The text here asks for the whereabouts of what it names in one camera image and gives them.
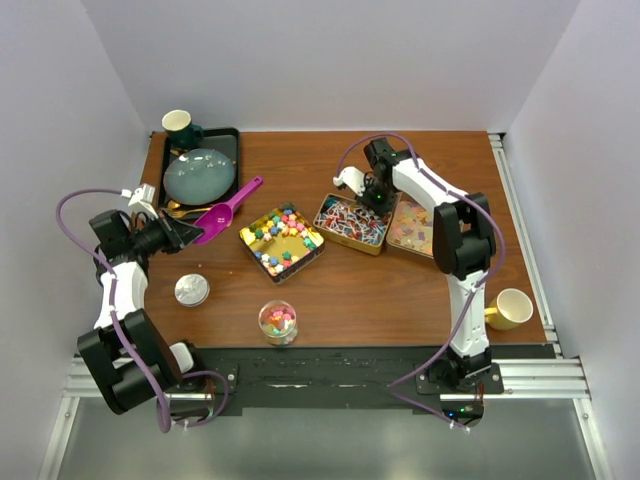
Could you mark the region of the gold tin of lollipops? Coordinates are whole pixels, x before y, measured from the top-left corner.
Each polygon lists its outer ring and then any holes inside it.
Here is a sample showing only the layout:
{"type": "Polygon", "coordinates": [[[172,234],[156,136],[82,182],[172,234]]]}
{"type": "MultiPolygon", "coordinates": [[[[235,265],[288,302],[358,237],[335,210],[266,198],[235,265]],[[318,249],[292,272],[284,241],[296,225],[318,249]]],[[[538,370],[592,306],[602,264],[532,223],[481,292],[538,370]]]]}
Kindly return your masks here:
{"type": "Polygon", "coordinates": [[[386,239],[392,215],[379,215],[356,200],[327,194],[316,213],[313,226],[339,245],[378,256],[386,239]]]}

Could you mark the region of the magenta plastic scoop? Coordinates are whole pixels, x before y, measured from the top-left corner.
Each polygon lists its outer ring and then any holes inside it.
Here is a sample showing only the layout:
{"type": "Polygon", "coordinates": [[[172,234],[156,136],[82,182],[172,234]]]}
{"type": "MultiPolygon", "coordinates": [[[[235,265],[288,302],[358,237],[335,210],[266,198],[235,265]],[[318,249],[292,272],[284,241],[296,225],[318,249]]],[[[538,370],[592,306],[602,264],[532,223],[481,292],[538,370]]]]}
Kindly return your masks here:
{"type": "Polygon", "coordinates": [[[262,176],[255,176],[248,181],[229,200],[220,202],[211,207],[204,215],[199,217],[194,226],[200,228],[203,233],[193,242],[194,245],[204,245],[213,240],[231,225],[235,212],[243,202],[249,198],[264,183],[262,176]]]}

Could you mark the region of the gold tin of gummy candies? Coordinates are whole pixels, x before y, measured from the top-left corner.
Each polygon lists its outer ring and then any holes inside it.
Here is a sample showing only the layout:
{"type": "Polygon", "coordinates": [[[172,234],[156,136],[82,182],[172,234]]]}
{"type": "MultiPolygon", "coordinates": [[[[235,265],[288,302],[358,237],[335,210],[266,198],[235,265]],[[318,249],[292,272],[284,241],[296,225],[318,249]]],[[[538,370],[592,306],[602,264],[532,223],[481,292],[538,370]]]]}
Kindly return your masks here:
{"type": "Polygon", "coordinates": [[[388,246],[432,259],[432,239],[432,214],[412,199],[402,198],[396,205],[388,228],[388,246]]]}

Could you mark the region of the gold tin of star candies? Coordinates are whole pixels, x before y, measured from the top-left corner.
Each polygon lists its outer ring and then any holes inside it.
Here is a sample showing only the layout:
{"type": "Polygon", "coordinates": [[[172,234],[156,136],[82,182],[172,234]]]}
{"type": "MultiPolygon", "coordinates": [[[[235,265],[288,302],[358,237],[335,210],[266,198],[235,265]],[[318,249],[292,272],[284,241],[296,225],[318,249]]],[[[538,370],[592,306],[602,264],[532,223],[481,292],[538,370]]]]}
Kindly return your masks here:
{"type": "Polygon", "coordinates": [[[319,257],[325,239],[291,202],[285,202],[239,230],[244,248],[276,285],[319,257]]]}

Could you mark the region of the clear glass jar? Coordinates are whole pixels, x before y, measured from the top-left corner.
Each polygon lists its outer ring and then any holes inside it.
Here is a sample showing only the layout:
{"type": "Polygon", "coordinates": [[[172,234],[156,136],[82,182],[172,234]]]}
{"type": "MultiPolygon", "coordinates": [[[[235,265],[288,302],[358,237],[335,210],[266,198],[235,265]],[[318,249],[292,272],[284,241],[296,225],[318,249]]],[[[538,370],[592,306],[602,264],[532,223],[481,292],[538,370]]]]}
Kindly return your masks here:
{"type": "Polygon", "coordinates": [[[296,311],[284,300],[267,302],[258,314],[258,325],[265,340],[277,347],[292,344],[298,334],[296,311]]]}

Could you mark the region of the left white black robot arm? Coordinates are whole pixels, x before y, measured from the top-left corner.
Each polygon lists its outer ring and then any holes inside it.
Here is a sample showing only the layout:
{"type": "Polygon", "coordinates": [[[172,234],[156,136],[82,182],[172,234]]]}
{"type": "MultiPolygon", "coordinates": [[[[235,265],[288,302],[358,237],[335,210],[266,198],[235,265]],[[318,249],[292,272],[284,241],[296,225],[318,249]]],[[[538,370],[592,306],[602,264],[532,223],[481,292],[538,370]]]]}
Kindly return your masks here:
{"type": "Polygon", "coordinates": [[[97,251],[108,265],[96,265],[103,287],[101,312],[94,329],[78,338],[77,347],[106,404],[120,415],[155,395],[134,361],[115,364],[128,353],[125,340],[161,390],[176,386],[185,392],[200,390],[207,380],[207,368],[198,359],[195,346],[187,340],[168,345],[145,312],[144,297],[149,259],[158,252],[180,252],[204,230],[167,216],[149,220],[135,230],[118,210],[97,215],[89,225],[99,240],[97,251]]]}

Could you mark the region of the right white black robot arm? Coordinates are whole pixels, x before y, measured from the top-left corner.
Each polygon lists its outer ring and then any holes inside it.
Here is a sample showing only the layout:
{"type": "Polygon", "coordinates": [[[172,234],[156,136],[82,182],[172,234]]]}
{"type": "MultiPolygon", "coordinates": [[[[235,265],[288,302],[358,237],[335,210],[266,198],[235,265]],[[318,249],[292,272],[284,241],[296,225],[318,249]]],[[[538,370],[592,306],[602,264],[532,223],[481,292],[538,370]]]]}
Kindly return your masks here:
{"type": "Polygon", "coordinates": [[[485,326],[485,287],[494,272],[491,259],[504,238],[481,193],[469,194],[451,185],[412,146],[394,149],[386,135],[368,139],[364,155],[371,168],[358,187],[374,206],[392,193],[412,197],[432,214],[432,255],[446,276],[451,333],[446,345],[420,370],[459,393],[469,392],[491,369],[485,326]]]}

